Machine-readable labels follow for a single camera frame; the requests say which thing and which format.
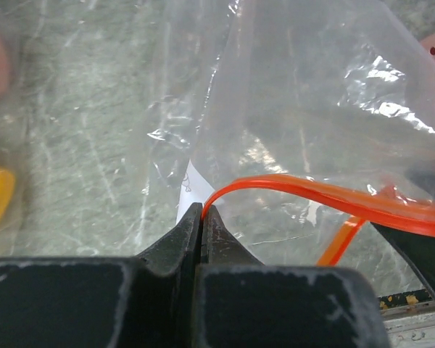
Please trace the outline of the clear zip bag orange zipper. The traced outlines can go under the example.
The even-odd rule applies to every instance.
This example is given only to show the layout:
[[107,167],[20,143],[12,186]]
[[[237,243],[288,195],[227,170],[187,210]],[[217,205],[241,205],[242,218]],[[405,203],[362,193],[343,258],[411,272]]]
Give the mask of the clear zip bag orange zipper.
[[13,173],[16,181],[0,221],[0,254],[9,252],[22,223],[22,196],[28,169],[28,122],[19,83],[22,31],[17,22],[5,14],[4,5],[0,1],[0,39],[9,57],[10,80],[7,90],[0,95],[0,167]]

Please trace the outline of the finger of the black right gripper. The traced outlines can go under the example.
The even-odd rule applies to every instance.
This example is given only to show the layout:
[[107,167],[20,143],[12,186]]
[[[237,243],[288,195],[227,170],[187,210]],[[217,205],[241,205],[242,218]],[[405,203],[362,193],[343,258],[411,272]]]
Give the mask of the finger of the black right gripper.
[[[435,162],[417,162],[406,169],[405,177],[435,200]],[[403,257],[435,301],[435,238],[376,223],[373,226]]]

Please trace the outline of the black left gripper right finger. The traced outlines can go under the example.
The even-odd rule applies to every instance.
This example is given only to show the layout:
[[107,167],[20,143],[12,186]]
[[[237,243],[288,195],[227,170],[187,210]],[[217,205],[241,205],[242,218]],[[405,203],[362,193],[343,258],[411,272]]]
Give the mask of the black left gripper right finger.
[[263,265],[215,208],[196,271],[197,347],[388,347],[378,299],[347,268]]

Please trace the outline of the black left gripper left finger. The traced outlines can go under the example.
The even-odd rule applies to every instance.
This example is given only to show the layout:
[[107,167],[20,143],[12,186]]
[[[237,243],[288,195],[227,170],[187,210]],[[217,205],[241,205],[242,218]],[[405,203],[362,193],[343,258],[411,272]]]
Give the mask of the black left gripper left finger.
[[188,347],[201,213],[131,257],[0,257],[0,347]]

